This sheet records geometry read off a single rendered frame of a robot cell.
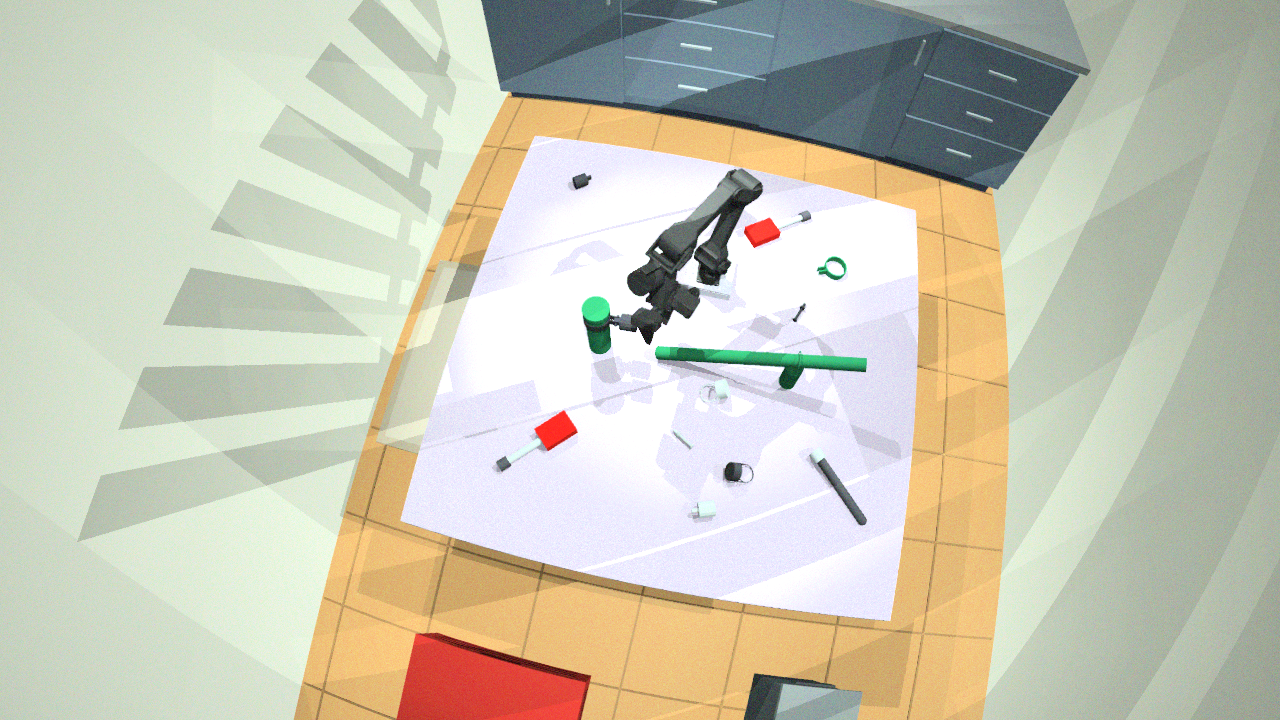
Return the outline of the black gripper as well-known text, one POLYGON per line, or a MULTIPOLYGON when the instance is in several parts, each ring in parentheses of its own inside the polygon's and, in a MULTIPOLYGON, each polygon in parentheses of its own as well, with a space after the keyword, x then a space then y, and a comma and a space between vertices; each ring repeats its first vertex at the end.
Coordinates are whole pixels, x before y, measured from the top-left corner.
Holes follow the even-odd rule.
POLYGON ((646 345, 652 345, 654 332, 660 328, 660 324, 668 324, 671 313, 666 310, 666 304, 668 302, 669 293, 673 293, 678 286, 678 281, 675 284, 660 284, 657 290, 652 290, 645 299, 645 302, 650 304, 653 307, 639 307, 636 313, 631 316, 631 324, 637 325, 641 332, 643 338, 646 345))

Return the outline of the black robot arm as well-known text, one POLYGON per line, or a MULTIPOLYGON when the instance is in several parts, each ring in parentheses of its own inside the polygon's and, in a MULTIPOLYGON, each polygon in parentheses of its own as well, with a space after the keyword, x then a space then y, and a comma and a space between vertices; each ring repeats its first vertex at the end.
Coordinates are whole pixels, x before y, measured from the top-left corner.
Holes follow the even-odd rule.
MULTIPOLYGON (((692 258, 694 249, 698 247, 699 234, 710 225, 716 217, 721 215, 710 238, 703 242, 694 252, 694 259, 699 263, 696 282, 703 284, 721 284, 721 275, 726 275, 732 261, 728 260, 728 241, 735 231, 742 210, 750 202, 756 201, 763 193, 763 184, 754 176, 740 168, 728 170, 719 181, 713 193, 695 209, 684 222, 676 222, 646 250, 649 261, 627 275, 628 290, 636 296, 644 296, 660 284, 675 284, 678 272, 692 258), (663 252, 657 252, 660 249, 663 252), (700 265, 701 264, 701 265, 700 265)), ((675 311, 690 319, 700 304, 699 290, 681 290, 678 283, 676 291, 669 293, 666 310, 675 311)))

